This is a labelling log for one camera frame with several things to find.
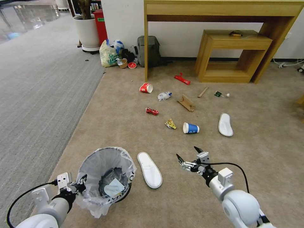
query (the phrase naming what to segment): white bag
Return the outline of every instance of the white bag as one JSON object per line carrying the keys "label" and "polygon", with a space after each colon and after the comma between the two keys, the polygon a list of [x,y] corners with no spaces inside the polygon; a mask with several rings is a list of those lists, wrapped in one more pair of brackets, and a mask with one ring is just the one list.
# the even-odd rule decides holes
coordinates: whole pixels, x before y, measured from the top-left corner
{"label": "white bag", "polygon": [[[100,196],[99,181],[108,170],[113,168],[121,168],[122,172],[126,174],[128,182],[124,186],[125,189],[115,197]],[[91,215],[95,218],[106,215],[113,203],[122,200],[129,193],[135,171],[135,164],[125,149],[121,147],[97,149],[87,156],[79,169],[77,181],[87,174],[86,191],[76,197],[75,202],[81,208],[90,210]]]}
{"label": "white bag", "polygon": [[101,65],[103,67],[110,67],[117,65],[117,58],[121,58],[117,54],[116,49],[110,47],[109,40],[104,40],[99,49]]}

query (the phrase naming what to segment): red bin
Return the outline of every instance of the red bin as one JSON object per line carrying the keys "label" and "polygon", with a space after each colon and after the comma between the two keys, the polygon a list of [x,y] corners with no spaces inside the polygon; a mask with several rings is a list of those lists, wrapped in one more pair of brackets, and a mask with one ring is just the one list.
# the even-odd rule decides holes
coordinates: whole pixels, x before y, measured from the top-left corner
{"label": "red bin", "polygon": [[95,16],[99,42],[101,45],[104,40],[108,39],[107,30],[105,28],[104,13],[102,12],[102,9],[99,9],[95,11],[93,14]]}

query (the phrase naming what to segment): cardboard cup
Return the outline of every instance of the cardboard cup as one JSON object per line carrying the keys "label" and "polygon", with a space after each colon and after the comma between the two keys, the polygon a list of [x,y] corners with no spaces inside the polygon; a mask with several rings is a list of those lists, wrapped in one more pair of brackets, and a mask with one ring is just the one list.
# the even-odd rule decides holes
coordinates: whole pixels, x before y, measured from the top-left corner
{"label": "cardboard cup", "polygon": [[200,132],[200,127],[197,125],[193,125],[190,123],[184,123],[183,126],[183,131],[185,134],[193,134],[193,133],[199,133]]}
{"label": "cardboard cup", "polygon": [[153,86],[150,83],[144,83],[140,88],[140,92],[151,93],[153,91]]}

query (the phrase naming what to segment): yellow snack wrapper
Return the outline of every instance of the yellow snack wrapper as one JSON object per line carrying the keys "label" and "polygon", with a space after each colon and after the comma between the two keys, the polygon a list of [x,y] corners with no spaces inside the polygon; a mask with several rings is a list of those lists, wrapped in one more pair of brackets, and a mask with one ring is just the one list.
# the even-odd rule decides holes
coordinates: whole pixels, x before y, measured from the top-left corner
{"label": "yellow snack wrapper", "polygon": [[169,128],[169,129],[176,129],[175,124],[173,123],[172,119],[169,119],[165,125]]}

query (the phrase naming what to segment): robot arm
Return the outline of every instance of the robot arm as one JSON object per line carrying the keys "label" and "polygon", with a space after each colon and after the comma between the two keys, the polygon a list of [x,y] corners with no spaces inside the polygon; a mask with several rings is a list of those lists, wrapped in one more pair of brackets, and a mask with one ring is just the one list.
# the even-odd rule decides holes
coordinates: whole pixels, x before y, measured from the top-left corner
{"label": "robot arm", "polygon": [[[211,188],[216,198],[221,202],[224,213],[234,227],[248,228],[248,226],[257,224],[260,228],[274,228],[261,211],[257,199],[249,194],[248,188],[248,193],[242,190],[235,190],[232,182],[233,172],[228,168],[216,172],[211,167],[212,164],[216,163],[210,163],[209,153],[200,148],[194,148],[198,154],[197,159],[193,162],[184,161],[176,154],[181,167],[190,172],[197,172],[206,180],[206,185]],[[246,175],[243,170],[242,172],[247,184]]]}
{"label": "robot arm", "polygon": [[76,195],[85,191],[87,175],[78,182],[71,181],[69,173],[57,176],[58,195],[52,198],[51,185],[47,184],[32,191],[37,205],[37,214],[22,221],[16,228],[59,228],[72,208]]}

